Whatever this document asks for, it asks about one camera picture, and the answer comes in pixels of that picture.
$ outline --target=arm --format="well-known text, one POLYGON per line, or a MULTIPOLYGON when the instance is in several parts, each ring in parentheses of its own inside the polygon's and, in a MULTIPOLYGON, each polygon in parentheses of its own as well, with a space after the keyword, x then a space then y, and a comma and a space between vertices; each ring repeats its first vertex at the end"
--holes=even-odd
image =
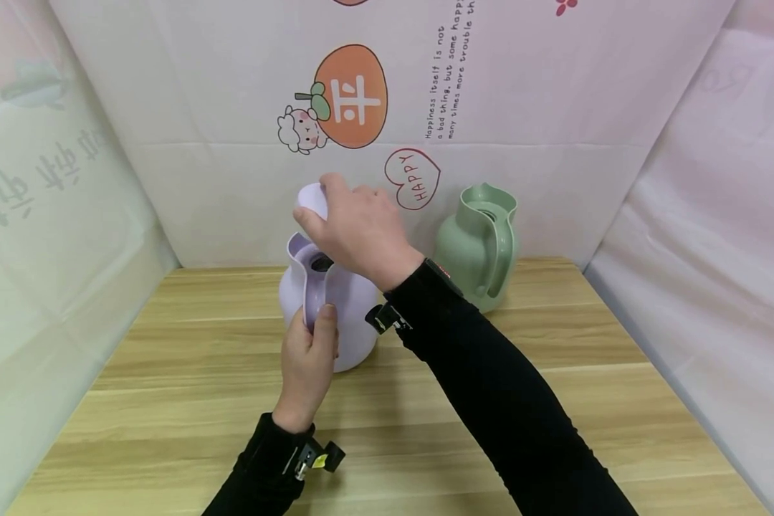
POLYGON ((282 344, 283 387, 272 413, 261 415, 247 448, 203 516, 282 516, 304 490, 295 456, 315 433, 312 418, 333 377, 336 311, 323 306, 311 335, 299 310, 282 344))
MULTIPOLYGON (((424 273, 422 266, 413 276, 424 273)), ((533 364, 473 305, 441 288, 432 298, 404 281, 386 297, 412 327, 399 330, 404 345, 430 365, 519 510, 636 515, 533 364)))
POLYGON ((405 346, 430 365, 522 512, 636 515, 529 360, 441 279, 440 295, 414 281, 429 269, 408 244, 391 196, 368 186, 351 191, 339 174, 321 184, 327 219, 298 208, 296 221, 409 322, 412 330, 399 333, 405 346))
POLYGON ((247 448, 203 516, 282 516, 304 489, 288 462, 313 430, 291 434, 273 422, 272 414, 262 414, 247 448))

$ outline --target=wooden table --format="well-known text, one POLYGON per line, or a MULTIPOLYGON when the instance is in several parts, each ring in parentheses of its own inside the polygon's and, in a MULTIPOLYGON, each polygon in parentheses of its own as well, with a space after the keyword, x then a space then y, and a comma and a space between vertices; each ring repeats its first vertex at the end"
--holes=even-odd
MULTIPOLYGON (((200 515, 280 389, 280 269, 179 270, 143 308, 13 516, 200 515)), ((641 515, 765 515, 564 259, 519 262, 490 320, 539 368, 641 515)), ((336 376, 293 515, 517 515, 434 376, 394 332, 336 376)))

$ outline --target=green thermos jug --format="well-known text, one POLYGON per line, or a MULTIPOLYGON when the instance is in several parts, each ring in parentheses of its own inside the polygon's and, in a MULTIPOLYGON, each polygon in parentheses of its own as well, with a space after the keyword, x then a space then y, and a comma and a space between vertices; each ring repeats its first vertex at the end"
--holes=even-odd
POLYGON ((436 235, 434 261, 482 313, 500 305, 516 266, 516 198, 488 183, 470 186, 436 235))

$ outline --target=white backdrop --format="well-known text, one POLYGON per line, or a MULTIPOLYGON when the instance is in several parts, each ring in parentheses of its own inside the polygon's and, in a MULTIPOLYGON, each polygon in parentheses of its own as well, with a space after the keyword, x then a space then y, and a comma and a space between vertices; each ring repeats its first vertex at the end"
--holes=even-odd
POLYGON ((774 514, 774 0, 726 22, 586 274, 774 514))
POLYGON ((43 0, 0 0, 0 515, 175 265, 43 0))
POLYGON ((587 263, 732 4, 52 0, 185 266, 283 263, 328 171, 425 251, 489 181, 526 253, 587 263))

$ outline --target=black sleeve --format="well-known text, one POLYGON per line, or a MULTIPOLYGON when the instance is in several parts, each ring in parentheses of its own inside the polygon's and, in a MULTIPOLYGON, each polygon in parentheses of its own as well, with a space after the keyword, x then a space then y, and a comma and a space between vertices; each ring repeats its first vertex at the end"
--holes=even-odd
POLYGON ((519 511, 636 516, 533 364, 445 283, 432 295, 429 277, 414 281, 424 267, 386 294, 412 327, 399 337, 430 366, 519 511))
POLYGON ((262 414, 255 434, 203 516, 282 516, 301 495, 304 482, 295 479, 295 452, 315 431, 289 434, 262 414))

